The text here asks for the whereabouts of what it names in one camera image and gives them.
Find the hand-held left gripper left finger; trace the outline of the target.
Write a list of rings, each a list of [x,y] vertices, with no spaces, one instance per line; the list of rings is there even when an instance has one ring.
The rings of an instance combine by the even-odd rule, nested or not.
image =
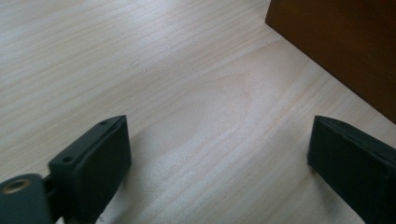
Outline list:
[[[127,118],[97,123],[49,162],[53,216],[95,222],[131,164]]]

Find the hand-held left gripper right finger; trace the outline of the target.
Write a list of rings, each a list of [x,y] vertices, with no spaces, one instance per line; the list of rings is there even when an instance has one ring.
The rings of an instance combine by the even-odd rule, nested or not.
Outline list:
[[[316,116],[307,163],[366,224],[396,224],[396,148]]]

